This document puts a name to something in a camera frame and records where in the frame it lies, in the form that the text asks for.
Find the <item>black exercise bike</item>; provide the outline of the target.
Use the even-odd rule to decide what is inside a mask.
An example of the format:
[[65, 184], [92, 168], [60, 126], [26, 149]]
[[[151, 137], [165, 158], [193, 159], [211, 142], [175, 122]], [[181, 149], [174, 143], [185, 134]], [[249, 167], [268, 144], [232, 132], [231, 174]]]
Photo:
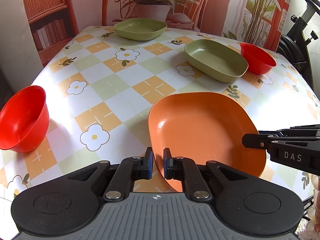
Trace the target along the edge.
[[311, 69], [311, 61], [308, 52], [308, 45], [313, 40], [317, 40], [316, 32], [310, 33], [310, 38], [305, 38], [303, 30], [308, 25], [314, 14], [319, 14], [319, 0], [305, 0], [307, 3], [306, 11], [302, 16], [297, 17], [291, 15], [293, 26], [287, 33], [281, 35], [280, 42], [276, 52], [283, 55], [299, 72], [299, 74], [308, 83], [310, 88], [313, 88], [313, 77]]

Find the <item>orange square plate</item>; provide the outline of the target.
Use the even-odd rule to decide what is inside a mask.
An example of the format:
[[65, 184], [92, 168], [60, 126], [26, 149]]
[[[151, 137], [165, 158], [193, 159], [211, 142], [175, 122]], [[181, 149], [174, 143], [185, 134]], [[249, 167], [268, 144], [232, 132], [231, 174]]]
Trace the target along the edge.
[[215, 160], [259, 177], [266, 166], [265, 150], [246, 148], [245, 134], [258, 131], [246, 111], [231, 98], [214, 92], [172, 94], [150, 109], [148, 128], [155, 162], [164, 172], [163, 150], [204, 165]]

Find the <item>red bowl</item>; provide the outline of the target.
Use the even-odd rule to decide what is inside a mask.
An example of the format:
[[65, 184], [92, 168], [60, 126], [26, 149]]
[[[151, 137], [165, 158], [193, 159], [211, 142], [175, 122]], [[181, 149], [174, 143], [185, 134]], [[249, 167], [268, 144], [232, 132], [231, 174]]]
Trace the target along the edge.
[[253, 74], [266, 74], [277, 65], [270, 54], [253, 44], [242, 42], [240, 48], [241, 55], [248, 63], [248, 70]]
[[1, 110], [1, 150], [33, 151], [49, 127], [46, 93], [28, 86], [13, 95]]

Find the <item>green square plate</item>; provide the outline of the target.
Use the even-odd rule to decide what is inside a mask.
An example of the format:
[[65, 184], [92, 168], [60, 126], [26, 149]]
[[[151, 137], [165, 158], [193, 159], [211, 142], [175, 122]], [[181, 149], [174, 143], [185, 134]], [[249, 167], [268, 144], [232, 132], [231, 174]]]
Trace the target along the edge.
[[135, 41], [149, 41], [162, 35], [167, 29], [167, 24], [149, 18], [131, 18], [116, 23], [113, 28], [120, 37]]
[[224, 83], [233, 83], [248, 70], [245, 58], [213, 40], [196, 40], [184, 46], [187, 61], [204, 74]]

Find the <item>printed room backdrop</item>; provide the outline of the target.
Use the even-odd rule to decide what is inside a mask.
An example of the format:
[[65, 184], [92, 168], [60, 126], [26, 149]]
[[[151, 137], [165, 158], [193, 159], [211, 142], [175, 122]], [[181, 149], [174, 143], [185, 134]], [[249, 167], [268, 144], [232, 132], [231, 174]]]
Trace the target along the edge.
[[23, 4], [46, 65], [85, 27], [135, 17], [276, 50], [290, 0], [23, 0]]

